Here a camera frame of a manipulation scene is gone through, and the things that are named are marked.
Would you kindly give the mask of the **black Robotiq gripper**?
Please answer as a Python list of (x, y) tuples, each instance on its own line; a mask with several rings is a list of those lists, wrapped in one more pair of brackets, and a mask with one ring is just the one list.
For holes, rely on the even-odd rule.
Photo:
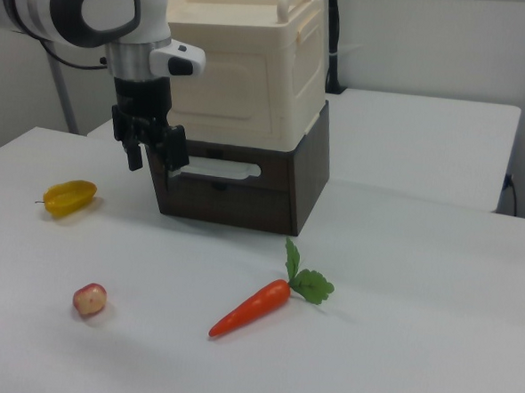
[(140, 142), (134, 130), (133, 117), (151, 119), (147, 131), (147, 150), (153, 154), (166, 172), (178, 172), (189, 164), (184, 127), (170, 126), (167, 114), (172, 107), (171, 81), (168, 77), (146, 81), (128, 81), (114, 78), (117, 105), (111, 116), (115, 140), (127, 154), (131, 171), (143, 167)]

